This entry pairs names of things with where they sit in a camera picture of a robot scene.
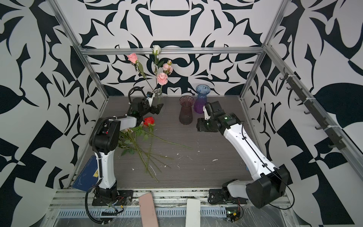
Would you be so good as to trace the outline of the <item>pink spray roses stem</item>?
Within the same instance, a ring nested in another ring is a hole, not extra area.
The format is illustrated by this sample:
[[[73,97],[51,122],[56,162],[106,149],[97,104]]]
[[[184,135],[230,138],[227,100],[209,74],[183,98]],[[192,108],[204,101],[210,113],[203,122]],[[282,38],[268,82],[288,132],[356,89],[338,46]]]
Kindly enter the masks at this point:
[[[167,63],[164,63],[161,67],[162,71],[157,74],[157,83],[160,85],[160,90],[162,90],[163,86],[168,83],[168,77],[173,73],[174,68],[172,67],[172,61],[168,60]]]

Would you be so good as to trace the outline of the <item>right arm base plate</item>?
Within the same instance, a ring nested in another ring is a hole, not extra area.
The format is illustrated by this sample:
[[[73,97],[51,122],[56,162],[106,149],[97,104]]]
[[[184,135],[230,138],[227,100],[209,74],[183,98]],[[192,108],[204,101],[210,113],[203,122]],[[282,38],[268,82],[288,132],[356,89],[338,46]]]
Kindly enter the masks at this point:
[[[247,204],[245,198],[234,198],[227,189],[209,189],[208,203],[211,205],[220,204]]]

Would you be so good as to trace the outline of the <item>dark red glass vase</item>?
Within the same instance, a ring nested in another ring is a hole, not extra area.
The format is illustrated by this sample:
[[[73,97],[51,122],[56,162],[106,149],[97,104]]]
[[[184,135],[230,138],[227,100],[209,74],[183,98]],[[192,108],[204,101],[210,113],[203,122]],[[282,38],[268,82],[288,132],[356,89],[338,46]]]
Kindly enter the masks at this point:
[[[179,99],[181,110],[179,114],[179,121],[183,125],[189,125],[193,121],[192,107],[194,105],[194,98],[191,96],[182,96]]]

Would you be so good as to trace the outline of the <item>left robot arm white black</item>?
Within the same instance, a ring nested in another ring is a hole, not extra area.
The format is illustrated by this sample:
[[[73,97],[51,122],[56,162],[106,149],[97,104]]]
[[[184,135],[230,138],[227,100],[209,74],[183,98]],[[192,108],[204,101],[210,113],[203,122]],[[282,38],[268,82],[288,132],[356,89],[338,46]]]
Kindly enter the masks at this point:
[[[96,219],[88,208],[88,195],[93,192],[93,206],[109,205],[114,209],[110,215],[118,215],[123,209],[117,209],[116,204],[121,198],[117,190],[117,180],[114,174],[114,152],[119,144],[119,133],[125,129],[140,126],[143,117],[148,114],[159,114],[164,104],[152,105],[157,92],[145,93],[141,87],[134,87],[128,93],[129,108],[122,116],[99,118],[91,133],[89,145],[92,148],[97,163],[98,180],[86,191],[85,209],[87,216],[96,224],[104,225],[104,218]]]

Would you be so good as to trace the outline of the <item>pink rose single stem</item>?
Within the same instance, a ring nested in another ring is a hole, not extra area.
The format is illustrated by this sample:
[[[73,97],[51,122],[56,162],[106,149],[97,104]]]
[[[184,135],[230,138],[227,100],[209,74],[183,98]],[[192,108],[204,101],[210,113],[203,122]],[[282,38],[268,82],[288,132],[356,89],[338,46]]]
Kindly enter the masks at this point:
[[[154,91],[154,88],[151,86],[151,84],[148,82],[146,73],[144,72],[144,68],[143,65],[141,64],[141,62],[139,61],[137,55],[135,53],[132,53],[130,55],[127,56],[128,61],[130,61],[130,63],[134,66],[135,71],[140,74],[143,79],[146,81],[146,83],[149,85],[149,87],[151,88],[152,91]]]

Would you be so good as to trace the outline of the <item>white rose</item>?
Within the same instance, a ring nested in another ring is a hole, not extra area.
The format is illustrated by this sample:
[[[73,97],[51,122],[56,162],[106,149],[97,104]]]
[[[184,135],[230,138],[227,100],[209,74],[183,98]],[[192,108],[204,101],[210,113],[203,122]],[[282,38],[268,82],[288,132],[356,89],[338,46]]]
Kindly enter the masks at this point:
[[[164,64],[164,61],[160,61],[159,60],[159,55],[161,53],[161,47],[159,45],[153,45],[152,47],[152,54],[153,54],[153,65],[155,67],[154,69],[154,75],[156,77],[156,89],[155,89],[155,93],[159,96],[162,95],[162,84],[159,84],[159,81],[163,82],[162,79],[160,79],[159,77],[159,70],[162,67],[162,65]]]

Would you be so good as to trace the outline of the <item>clear glass vase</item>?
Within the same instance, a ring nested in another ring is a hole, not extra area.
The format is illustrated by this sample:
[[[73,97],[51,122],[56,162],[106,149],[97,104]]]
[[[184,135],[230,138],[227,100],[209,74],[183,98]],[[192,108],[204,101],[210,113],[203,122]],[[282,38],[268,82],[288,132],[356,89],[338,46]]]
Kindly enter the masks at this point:
[[[154,90],[154,97],[153,97],[153,103],[152,105],[157,106],[159,104],[164,103],[163,93],[161,88],[157,88]]]

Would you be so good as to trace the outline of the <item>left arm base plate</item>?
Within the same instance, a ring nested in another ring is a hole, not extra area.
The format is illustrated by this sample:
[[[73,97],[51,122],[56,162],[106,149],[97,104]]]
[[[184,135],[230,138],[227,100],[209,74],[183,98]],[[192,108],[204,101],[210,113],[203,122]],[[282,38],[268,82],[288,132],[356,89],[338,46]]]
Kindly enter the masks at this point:
[[[133,190],[118,190],[114,199],[96,194],[92,206],[107,206],[111,202],[116,206],[127,205],[132,202],[133,193]]]

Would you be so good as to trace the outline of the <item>blue purple glass vase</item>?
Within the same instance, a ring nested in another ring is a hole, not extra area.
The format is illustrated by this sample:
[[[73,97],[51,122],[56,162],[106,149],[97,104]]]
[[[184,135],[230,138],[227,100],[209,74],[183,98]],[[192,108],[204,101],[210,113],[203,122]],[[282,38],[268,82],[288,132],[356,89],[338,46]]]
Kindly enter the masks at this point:
[[[194,111],[196,113],[202,114],[204,113],[203,107],[207,103],[207,95],[211,92],[211,89],[208,85],[200,84],[196,87],[197,99],[194,103]]]

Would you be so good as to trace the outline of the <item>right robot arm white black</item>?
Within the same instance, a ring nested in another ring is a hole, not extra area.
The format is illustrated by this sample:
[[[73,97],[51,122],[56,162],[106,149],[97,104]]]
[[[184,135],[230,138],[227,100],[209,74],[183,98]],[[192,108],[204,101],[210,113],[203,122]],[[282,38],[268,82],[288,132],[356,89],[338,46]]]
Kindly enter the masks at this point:
[[[199,118],[199,132],[219,132],[235,148],[245,163],[252,180],[248,183],[233,179],[222,185],[221,199],[210,195],[209,203],[231,203],[246,199],[256,208],[271,205],[283,197],[290,174],[285,168],[277,168],[249,137],[244,122],[234,113],[225,113],[219,102],[207,102],[203,107],[204,117]]]

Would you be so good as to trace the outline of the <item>red rose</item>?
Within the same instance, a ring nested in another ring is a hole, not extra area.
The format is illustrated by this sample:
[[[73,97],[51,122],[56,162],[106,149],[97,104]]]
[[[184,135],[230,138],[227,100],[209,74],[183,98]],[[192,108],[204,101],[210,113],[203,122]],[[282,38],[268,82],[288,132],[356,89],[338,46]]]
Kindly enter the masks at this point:
[[[171,141],[167,141],[167,140],[164,140],[164,139],[156,136],[154,134],[155,119],[153,117],[147,117],[147,118],[145,118],[144,121],[143,121],[143,127],[147,128],[147,130],[144,130],[144,132],[148,136],[152,136],[152,137],[154,137],[154,138],[156,138],[156,139],[158,139],[158,140],[160,140],[162,142],[168,143],[168,144],[172,144],[172,145],[176,145],[176,146],[179,146],[179,147],[191,149],[188,146],[181,145],[181,144],[178,144],[178,143],[175,143],[175,142],[171,142]]]

